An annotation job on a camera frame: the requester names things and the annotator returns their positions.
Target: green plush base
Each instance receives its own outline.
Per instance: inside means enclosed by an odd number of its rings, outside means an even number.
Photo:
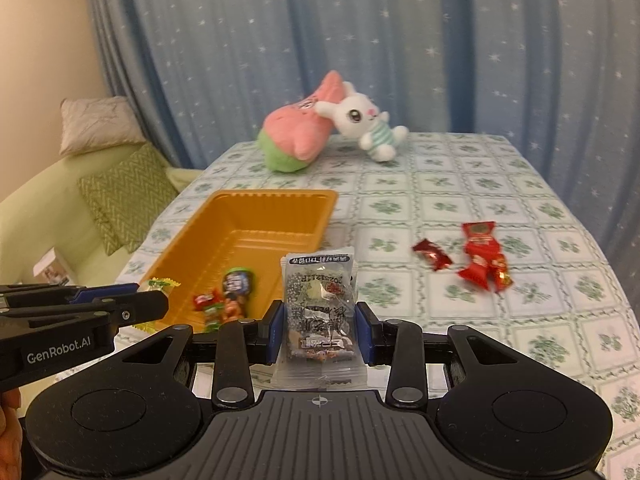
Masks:
[[[297,160],[291,155],[283,153],[278,148],[264,130],[258,134],[258,146],[264,153],[264,163],[271,171],[281,171],[283,173],[293,173],[294,171],[306,168],[308,164],[302,160]]]

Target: clear plastic wrapper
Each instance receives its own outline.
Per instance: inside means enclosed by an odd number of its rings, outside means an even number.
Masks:
[[[283,258],[287,316],[274,387],[345,389],[366,384],[355,338],[353,252],[344,248]]]

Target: beige wall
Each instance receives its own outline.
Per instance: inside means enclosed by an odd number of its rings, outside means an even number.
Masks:
[[[86,0],[0,0],[0,201],[58,160],[60,101],[104,95]]]

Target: white pillow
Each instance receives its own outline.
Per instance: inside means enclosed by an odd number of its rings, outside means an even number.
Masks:
[[[126,97],[65,99],[60,155],[96,152],[119,144],[145,142]]]

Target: red candy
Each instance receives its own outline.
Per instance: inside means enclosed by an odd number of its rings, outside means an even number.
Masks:
[[[193,308],[194,310],[204,310],[208,306],[214,305],[216,303],[223,303],[225,298],[220,294],[220,292],[214,288],[210,294],[200,294],[199,296],[193,297]]]
[[[453,262],[441,248],[431,243],[426,238],[413,246],[416,253],[420,253],[426,260],[431,262],[433,270],[440,270],[449,267]]]
[[[471,264],[466,269],[458,271],[458,276],[489,290],[489,263],[478,254],[471,257]]]
[[[507,267],[507,261],[504,259],[503,254],[499,254],[498,257],[491,261],[491,270],[494,275],[495,291],[500,292],[507,288],[513,280],[509,275],[509,269]]]
[[[458,272],[465,280],[489,290],[489,275],[494,279],[495,291],[500,292],[513,283],[507,261],[500,252],[500,244],[492,235],[495,222],[472,222],[462,224],[468,237],[465,252],[471,256],[471,264]]]

